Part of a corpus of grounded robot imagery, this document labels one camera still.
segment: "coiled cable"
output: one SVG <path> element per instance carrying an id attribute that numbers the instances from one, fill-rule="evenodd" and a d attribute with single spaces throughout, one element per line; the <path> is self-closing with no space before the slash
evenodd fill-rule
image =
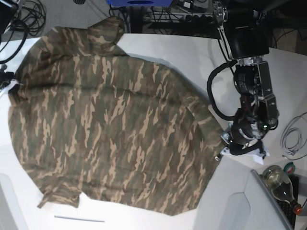
<path id="1" fill-rule="evenodd" d="M 280 140 L 280 146 L 282 148 L 282 150 L 287 153 L 288 155 L 292 155 L 294 156 L 295 154 L 297 154 L 307 143 L 307 138 L 306 140 L 303 139 L 303 132 L 300 128 L 298 127 L 294 127 L 294 125 L 301 119 L 303 119 L 306 124 L 307 124 L 307 119 L 304 117 L 305 115 L 307 115 L 307 112 L 301 114 L 300 116 L 296 116 L 295 118 L 293 118 L 290 123 L 286 126 L 286 128 L 283 131 L 281 140 Z M 293 133 L 297 133 L 298 138 L 296 143 L 293 146 L 288 146 L 287 145 L 287 139 L 289 137 L 290 134 Z M 291 160 L 291 161 L 296 161 L 299 159 L 302 159 L 304 157 L 306 157 L 306 155 L 299 157 L 299 158 L 295 158 L 295 159 L 290 159 L 287 156 L 283 155 L 284 158 Z"/>

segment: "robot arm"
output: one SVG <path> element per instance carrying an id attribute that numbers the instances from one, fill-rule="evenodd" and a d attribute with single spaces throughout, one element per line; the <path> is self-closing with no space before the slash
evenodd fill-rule
<path id="1" fill-rule="evenodd" d="M 221 152 L 243 155 L 259 150 L 266 153 L 262 139 L 278 126 L 278 110 L 273 94 L 269 65 L 263 56 L 269 53 L 265 33 L 260 25 L 262 12 L 282 1 L 275 0 L 214 0 L 214 15 L 218 29 L 231 53 L 227 63 L 215 69 L 208 79 L 208 95 L 218 116 L 229 121 L 228 129 L 221 134 L 226 148 Z M 217 108 L 212 94 L 212 81 L 223 69 L 236 66 L 234 84 L 241 95 L 241 108 L 234 116 L 225 116 Z"/>

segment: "bottle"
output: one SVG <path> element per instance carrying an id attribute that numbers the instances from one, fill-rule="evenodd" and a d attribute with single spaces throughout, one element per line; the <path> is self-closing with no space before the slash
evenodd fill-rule
<path id="1" fill-rule="evenodd" d="M 296 215 L 303 211 L 302 206 L 293 196 L 293 186 L 288 175 L 278 165 L 267 168 L 262 178 L 272 195 L 280 201 L 287 202 Z"/>

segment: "red bottle cap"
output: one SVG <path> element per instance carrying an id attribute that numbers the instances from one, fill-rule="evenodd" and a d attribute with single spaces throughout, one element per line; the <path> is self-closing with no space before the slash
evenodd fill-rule
<path id="1" fill-rule="evenodd" d="M 303 208 L 302 208 L 301 205 L 297 205 L 297 206 L 293 209 L 293 211 L 294 211 L 294 213 L 295 213 L 296 215 L 299 215 L 299 214 L 302 213 Z"/>

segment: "shirt sleeve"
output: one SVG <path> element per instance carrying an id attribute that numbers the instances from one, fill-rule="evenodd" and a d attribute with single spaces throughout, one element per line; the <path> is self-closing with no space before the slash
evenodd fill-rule
<path id="1" fill-rule="evenodd" d="M 25 171 L 44 194 L 41 203 L 42 208 L 46 202 L 53 202 L 78 207 L 81 190 L 75 186 L 73 179 L 69 179 L 59 173 L 44 170 L 36 164 L 24 164 Z"/>
<path id="2" fill-rule="evenodd" d="M 117 42 L 124 34 L 124 22 L 117 17 L 107 18 L 87 29 L 55 27 L 35 45 L 53 55 L 91 56 L 124 52 Z"/>

